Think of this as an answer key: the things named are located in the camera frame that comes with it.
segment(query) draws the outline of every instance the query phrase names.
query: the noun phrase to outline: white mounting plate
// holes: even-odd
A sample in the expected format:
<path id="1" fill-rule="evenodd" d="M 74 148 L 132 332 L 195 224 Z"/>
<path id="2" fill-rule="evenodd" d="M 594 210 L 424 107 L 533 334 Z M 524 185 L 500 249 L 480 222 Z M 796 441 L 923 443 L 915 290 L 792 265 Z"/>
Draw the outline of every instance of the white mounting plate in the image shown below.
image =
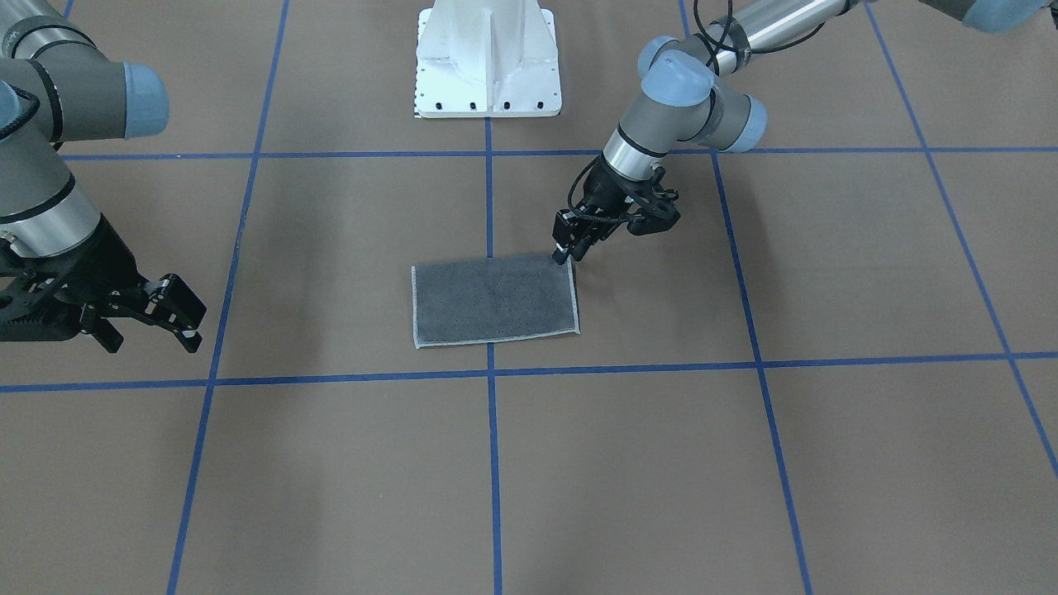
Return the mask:
<path id="1" fill-rule="evenodd" d="M 419 13 L 419 34 L 426 29 L 433 8 Z M 557 43 L 554 14 L 541 8 L 544 22 L 551 32 L 551 42 Z M 509 40 L 493 39 L 490 48 Z M 458 72 L 453 64 L 417 60 L 415 77 L 416 118 L 542 118 L 558 115 L 562 111 L 562 86 L 559 62 L 523 62 L 510 73 L 498 73 L 492 101 L 485 80 L 471 80 Z"/>

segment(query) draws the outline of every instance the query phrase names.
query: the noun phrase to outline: cloth white edge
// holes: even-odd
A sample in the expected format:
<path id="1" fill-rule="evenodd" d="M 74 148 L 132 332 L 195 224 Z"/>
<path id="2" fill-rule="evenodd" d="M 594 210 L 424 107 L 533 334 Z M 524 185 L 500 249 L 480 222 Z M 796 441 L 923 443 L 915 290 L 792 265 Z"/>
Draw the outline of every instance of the cloth white edge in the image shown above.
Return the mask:
<path id="1" fill-rule="evenodd" d="M 415 341 L 415 348 L 421 349 L 423 347 L 446 347 L 453 345 L 484 345 L 486 343 L 509 343 L 511 341 L 525 341 L 527 339 L 541 339 L 544 337 L 555 337 L 558 335 L 568 335 L 570 332 L 580 335 L 581 333 L 581 314 L 580 309 L 577 304 L 577 287 L 573 284 L 573 264 L 571 260 L 566 260 L 566 272 L 569 275 L 569 298 L 572 301 L 573 306 L 573 327 L 562 330 L 552 330 L 550 332 L 540 332 L 536 335 L 522 335 L 518 337 L 504 337 L 499 339 L 475 339 L 472 341 L 444 341 L 444 342 L 428 342 L 419 340 L 419 288 L 415 281 L 415 267 L 412 267 L 412 339 Z"/>

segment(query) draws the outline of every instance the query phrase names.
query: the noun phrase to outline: gray cloth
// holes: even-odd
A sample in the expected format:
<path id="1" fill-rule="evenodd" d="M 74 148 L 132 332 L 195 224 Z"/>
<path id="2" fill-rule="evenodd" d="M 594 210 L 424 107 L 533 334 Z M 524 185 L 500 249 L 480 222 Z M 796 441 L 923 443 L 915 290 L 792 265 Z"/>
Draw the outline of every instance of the gray cloth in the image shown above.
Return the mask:
<path id="1" fill-rule="evenodd" d="M 412 267 L 416 348 L 581 331 L 572 263 L 550 255 Z"/>

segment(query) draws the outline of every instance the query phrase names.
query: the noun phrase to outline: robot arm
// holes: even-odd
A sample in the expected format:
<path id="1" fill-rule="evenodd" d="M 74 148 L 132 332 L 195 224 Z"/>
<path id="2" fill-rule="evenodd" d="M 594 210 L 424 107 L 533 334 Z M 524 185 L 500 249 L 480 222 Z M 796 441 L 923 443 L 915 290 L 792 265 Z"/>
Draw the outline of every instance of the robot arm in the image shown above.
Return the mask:
<path id="1" fill-rule="evenodd" d="M 922 0 L 986 32 L 1005 31 L 1050 0 Z M 859 0 L 756 0 L 713 21 L 683 40 L 658 37 L 643 49 L 640 92 L 610 134 L 602 154 L 573 182 L 568 209 L 554 218 L 553 258 L 584 257 L 591 246 L 626 224 L 633 235 L 663 232 L 679 220 L 678 193 L 660 185 L 661 161 L 677 142 L 720 152 L 742 152 L 761 140 L 764 106 L 722 80 L 754 56 L 781 51 L 814 35 Z M 1058 11 L 1058 1 L 1052 13 Z M 587 175 L 583 198 L 573 192 Z"/>
<path id="2" fill-rule="evenodd" d="M 108 321 L 172 332 L 188 353 L 205 306 L 175 274 L 149 283 L 49 143 L 161 132 L 168 97 L 145 66 L 112 62 L 44 0 L 0 2 L 0 341 L 86 333 Z"/>

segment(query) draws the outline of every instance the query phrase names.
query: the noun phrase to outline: light blue cap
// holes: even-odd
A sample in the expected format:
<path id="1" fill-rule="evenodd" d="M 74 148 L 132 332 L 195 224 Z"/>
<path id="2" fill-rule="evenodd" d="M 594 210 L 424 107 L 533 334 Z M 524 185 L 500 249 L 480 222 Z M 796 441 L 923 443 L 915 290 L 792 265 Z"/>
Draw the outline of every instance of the light blue cap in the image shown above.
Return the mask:
<path id="1" fill-rule="evenodd" d="M 764 109 L 764 104 L 752 95 L 746 96 L 749 97 L 749 118 L 746 119 L 746 127 L 731 146 L 720 152 L 746 152 L 755 147 L 764 137 L 764 130 L 768 127 L 768 110 Z"/>
<path id="2" fill-rule="evenodd" d="M 636 71 L 639 73 L 640 78 L 646 76 L 646 72 L 651 70 L 651 65 L 654 64 L 654 58 L 658 55 L 658 51 L 661 50 L 661 46 L 670 41 L 677 41 L 677 39 L 671 35 L 661 35 L 651 39 L 646 42 L 646 46 L 643 46 L 643 51 L 639 52 L 639 61 L 636 62 Z"/>
<path id="3" fill-rule="evenodd" d="M 978 0 L 966 12 L 963 24 L 985 33 L 1002 33 L 1028 20 L 1050 3 L 1051 0 Z"/>
<path id="4" fill-rule="evenodd" d="M 153 137 L 169 123 L 169 94 L 150 67 L 125 62 L 125 138 Z"/>
<path id="5" fill-rule="evenodd" d="M 0 128 L 15 122 L 18 114 L 22 112 L 22 106 L 18 103 L 18 95 L 10 85 L 0 80 Z"/>
<path id="6" fill-rule="evenodd" d="M 678 50 L 668 50 L 643 77 L 646 96 L 672 107 L 692 107 L 709 98 L 716 75 L 701 60 Z"/>

